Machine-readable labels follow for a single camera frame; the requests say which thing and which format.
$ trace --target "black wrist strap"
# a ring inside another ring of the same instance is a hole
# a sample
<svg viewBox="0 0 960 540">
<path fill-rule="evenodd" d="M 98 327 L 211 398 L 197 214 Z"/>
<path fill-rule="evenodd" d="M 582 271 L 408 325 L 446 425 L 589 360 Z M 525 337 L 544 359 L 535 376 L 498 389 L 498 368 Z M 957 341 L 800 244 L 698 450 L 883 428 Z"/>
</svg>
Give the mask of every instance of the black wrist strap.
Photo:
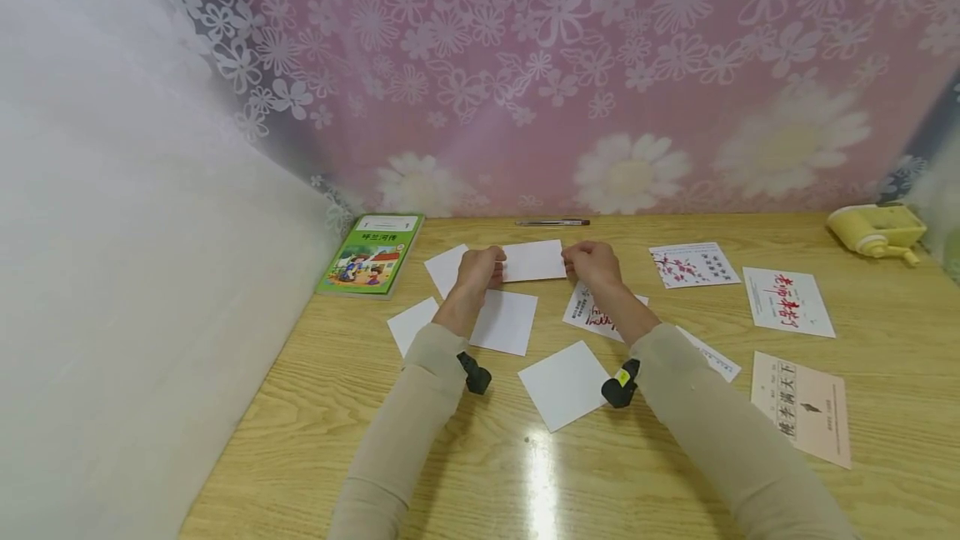
<svg viewBox="0 0 960 540">
<path fill-rule="evenodd" d="M 633 393 L 637 391 L 637 375 L 640 373 L 640 362 L 631 358 L 624 362 L 614 375 L 602 384 L 600 393 L 607 399 L 613 408 L 624 408 L 633 400 Z"/>
<path fill-rule="evenodd" d="M 466 352 L 460 352 L 457 358 L 460 361 L 463 371 L 467 372 L 467 390 L 473 394 L 485 393 L 487 386 L 490 386 L 490 382 L 493 380 L 490 372 L 482 368 L 478 362 L 476 362 L 476 359 L 467 355 Z"/>
</svg>

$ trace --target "yellow pencil sharpener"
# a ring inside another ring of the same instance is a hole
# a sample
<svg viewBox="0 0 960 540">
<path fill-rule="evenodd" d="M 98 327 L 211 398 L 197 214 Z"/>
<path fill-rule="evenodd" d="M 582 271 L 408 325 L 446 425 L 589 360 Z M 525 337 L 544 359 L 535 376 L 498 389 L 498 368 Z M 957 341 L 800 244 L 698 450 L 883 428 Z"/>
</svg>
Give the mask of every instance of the yellow pencil sharpener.
<svg viewBox="0 0 960 540">
<path fill-rule="evenodd" d="M 900 257 L 915 266 L 920 258 L 910 248 L 927 231 L 902 204 L 841 207 L 827 217 L 827 227 L 848 249 L 867 257 Z"/>
</svg>

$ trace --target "cartoon house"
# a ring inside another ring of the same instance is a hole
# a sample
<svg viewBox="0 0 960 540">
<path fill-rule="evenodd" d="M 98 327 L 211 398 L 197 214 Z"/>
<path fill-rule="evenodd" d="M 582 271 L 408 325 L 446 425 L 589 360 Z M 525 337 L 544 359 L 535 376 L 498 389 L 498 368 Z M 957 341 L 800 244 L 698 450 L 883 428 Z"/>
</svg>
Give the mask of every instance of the cartoon house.
<svg viewBox="0 0 960 540">
<path fill-rule="evenodd" d="M 371 260 L 367 262 L 367 267 L 383 268 L 383 273 L 380 274 L 380 279 L 386 280 L 393 274 L 393 268 L 397 266 L 397 260 L 399 258 L 400 258 L 400 253 L 380 253 L 379 255 L 371 258 Z"/>
</svg>

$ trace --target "beige sleeve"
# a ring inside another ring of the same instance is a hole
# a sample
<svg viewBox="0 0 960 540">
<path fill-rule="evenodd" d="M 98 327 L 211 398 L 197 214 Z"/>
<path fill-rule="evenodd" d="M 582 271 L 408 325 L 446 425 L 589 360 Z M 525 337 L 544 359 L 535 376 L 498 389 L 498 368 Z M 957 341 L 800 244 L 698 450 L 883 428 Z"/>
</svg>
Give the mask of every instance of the beige sleeve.
<svg viewBox="0 0 960 540">
<path fill-rule="evenodd" d="M 802 454 L 676 327 L 656 326 L 630 354 L 640 393 L 747 540 L 859 538 Z"/>
<path fill-rule="evenodd" d="M 466 349 L 446 327 L 419 331 L 347 470 L 328 540 L 398 537 L 434 438 L 463 395 L 467 374 L 457 355 Z"/>
</svg>

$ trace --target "yellow label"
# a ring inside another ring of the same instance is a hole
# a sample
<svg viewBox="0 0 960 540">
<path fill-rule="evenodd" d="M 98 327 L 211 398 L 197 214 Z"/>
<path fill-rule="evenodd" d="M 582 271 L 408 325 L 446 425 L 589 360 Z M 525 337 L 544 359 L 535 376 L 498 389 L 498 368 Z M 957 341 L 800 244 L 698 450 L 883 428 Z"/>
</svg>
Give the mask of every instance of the yellow label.
<svg viewBox="0 0 960 540">
<path fill-rule="evenodd" d="M 620 382 L 621 387 L 626 387 L 627 382 L 630 382 L 630 373 L 626 369 L 621 369 L 617 371 L 617 375 L 613 376 L 613 378 Z"/>
</svg>

